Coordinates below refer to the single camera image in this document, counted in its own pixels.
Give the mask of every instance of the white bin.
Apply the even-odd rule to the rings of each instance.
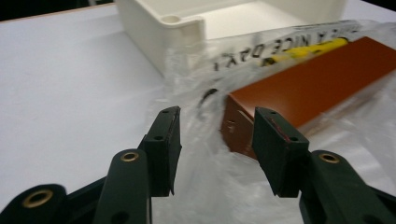
[[[338,21],[346,0],[116,0],[126,32],[160,72],[169,47]]]

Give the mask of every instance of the plastic bag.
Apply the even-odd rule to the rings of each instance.
[[[299,200],[275,197],[259,164],[230,152],[223,143],[219,126],[224,99],[230,91],[312,57],[261,66],[273,53],[364,35],[396,49],[396,23],[374,21],[290,27],[169,49],[166,99],[152,104],[148,124],[159,110],[179,105],[183,148],[176,195],[153,199],[154,222],[303,223]],[[309,137],[311,150],[341,154],[367,184],[391,194],[396,193],[395,84],[394,77],[383,91],[341,119],[323,115],[330,125]]]

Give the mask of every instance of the clear plastic bag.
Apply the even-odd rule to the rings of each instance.
[[[154,222],[303,223],[299,200],[275,197],[260,165],[230,152],[223,143],[219,126],[224,99],[231,91],[312,57],[290,57],[282,63],[260,66],[263,58],[271,56],[275,49],[281,52],[287,48],[283,44],[289,45],[290,40],[299,41],[292,44],[295,47],[339,36],[353,41],[364,35],[396,49],[396,23],[374,21],[290,27],[169,49],[166,99],[151,105],[148,124],[161,109],[179,105],[183,148],[176,195],[153,199]],[[283,47],[277,49],[279,41]],[[395,88],[393,77],[384,90],[342,118],[324,114],[322,118],[329,122],[327,128],[309,136],[311,150],[341,154],[367,184],[391,194],[396,194]]]

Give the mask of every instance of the brown box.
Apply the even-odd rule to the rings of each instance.
[[[229,94],[223,139],[231,151],[255,158],[250,144],[256,106],[279,112],[306,133],[321,113],[346,105],[352,96],[355,103],[372,96],[395,69],[396,50],[368,37],[295,65]]]

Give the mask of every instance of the white table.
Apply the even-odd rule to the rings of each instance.
[[[349,0],[343,19],[396,21]],[[159,72],[123,32],[114,5],[0,23],[0,209],[33,186],[72,192],[137,147]]]

